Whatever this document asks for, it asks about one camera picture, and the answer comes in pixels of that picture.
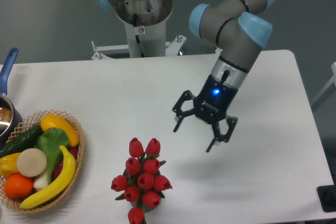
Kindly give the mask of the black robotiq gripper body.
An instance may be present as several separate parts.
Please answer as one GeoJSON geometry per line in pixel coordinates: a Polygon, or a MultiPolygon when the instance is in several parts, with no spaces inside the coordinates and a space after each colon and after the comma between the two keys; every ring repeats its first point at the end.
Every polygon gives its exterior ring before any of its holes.
{"type": "Polygon", "coordinates": [[[195,116],[208,124],[225,119],[237,92],[238,89],[227,86],[210,74],[199,95],[194,98],[195,116]]]}

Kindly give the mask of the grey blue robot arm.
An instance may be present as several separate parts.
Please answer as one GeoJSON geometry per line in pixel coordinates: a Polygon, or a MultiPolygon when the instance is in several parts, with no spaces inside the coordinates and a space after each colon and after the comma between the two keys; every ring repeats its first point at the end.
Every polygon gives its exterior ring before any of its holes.
{"type": "MultiPolygon", "coordinates": [[[[166,20],[172,0],[94,0],[114,9],[124,23],[132,58],[166,56],[166,20]]],[[[190,31],[221,50],[198,95],[184,91],[173,112],[177,123],[194,115],[212,126],[212,144],[228,142],[237,118],[227,110],[272,33],[259,14],[275,0],[224,0],[200,4],[189,17],[190,31]]]]}

